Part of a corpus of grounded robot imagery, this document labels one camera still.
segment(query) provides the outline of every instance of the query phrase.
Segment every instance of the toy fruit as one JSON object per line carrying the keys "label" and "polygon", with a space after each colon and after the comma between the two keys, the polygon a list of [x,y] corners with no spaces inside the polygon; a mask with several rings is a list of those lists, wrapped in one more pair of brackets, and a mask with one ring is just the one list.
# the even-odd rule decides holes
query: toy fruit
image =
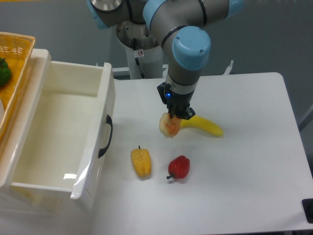
{"label": "toy fruit", "polygon": [[190,160],[184,155],[181,155],[170,162],[168,165],[168,173],[166,179],[183,179],[187,176],[190,169]]}
{"label": "toy fruit", "polygon": [[206,131],[207,133],[216,136],[222,137],[224,132],[217,124],[211,122],[210,120],[194,115],[189,120],[181,120],[180,128],[193,127]]}
{"label": "toy fruit", "polygon": [[138,177],[145,177],[151,173],[151,159],[150,153],[147,149],[140,148],[133,149],[131,153],[133,166]]}
{"label": "toy fruit", "polygon": [[184,120],[177,117],[170,118],[170,114],[164,113],[159,123],[159,129],[162,134],[171,138],[177,135],[181,128],[188,127],[204,130],[216,137],[222,137],[224,135],[222,128],[220,128],[217,124],[198,115],[194,115],[189,120]]}
{"label": "toy fruit", "polygon": [[177,135],[180,127],[181,119],[177,117],[171,118],[169,113],[164,113],[160,119],[159,129],[166,137],[174,137]]}
{"label": "toy fruit", "polygon": [[12,72],[5,59],[0,57],[0,87],[6,84],[12,77]]}

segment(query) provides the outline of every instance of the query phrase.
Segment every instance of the white drawer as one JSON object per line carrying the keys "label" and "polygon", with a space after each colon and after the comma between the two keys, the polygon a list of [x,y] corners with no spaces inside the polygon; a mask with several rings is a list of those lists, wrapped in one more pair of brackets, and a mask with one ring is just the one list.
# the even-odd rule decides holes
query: white drawer
{"label": "white drawer", "polygon": [[51,62],[29,131],[19,143],[20,156],[12,155],[14,163],[5,179],[10,184],[2,184],[2,194],[7,191],[48,210],[54,210],[60,198],[71,198],[89,210],[104,161],[99,150],[112,134],[107,121],[114,101],[110,64]]}

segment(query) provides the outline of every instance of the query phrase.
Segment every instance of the gray wall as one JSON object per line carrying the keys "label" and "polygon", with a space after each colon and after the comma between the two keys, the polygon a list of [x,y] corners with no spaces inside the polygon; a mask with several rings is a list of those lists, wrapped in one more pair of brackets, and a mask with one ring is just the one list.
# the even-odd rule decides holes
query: gray wall
{"label": "gray wall", "polygon": [[[245,0],[240,15],[205,28],[212,50],[202,74],[221,74],[231,60],[234,73],[279,72],[299,120],[313,103],[312,12],[313,0]],[[0,31],[35,36],[56,61],[127,67],[115,29],[98,30],[85,0],[0,2]],[[313,123],[302,138],[313,155]]]}

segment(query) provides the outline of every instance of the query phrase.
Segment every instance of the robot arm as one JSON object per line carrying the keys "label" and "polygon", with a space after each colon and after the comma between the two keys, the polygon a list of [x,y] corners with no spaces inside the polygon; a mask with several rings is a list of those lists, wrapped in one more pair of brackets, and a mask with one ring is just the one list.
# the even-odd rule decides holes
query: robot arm
{"label": "robot arm", "polygon": [[243,0],[88,0],[88,5],[98,26],[146,24],[169,59],[166,81],[157,87],[162,102],[171,117],[190,119],[195,115],[190,100],[211,49],[200,27],[238,13]]}

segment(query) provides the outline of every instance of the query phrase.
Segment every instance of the wicker basket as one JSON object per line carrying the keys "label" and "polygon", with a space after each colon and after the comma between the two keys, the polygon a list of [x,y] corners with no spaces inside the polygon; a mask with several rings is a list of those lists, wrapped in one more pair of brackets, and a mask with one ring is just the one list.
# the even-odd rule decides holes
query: wicker basket
{"label": "wicker basket", "polygon": [[0,120],[0,142],[18,103],[19,94],[25,87],[23,74],[34,45],[34,37],[0,32],[0,57],[5,58],[12,71],[11,80],[0,87],[4,107],[4,117]]}

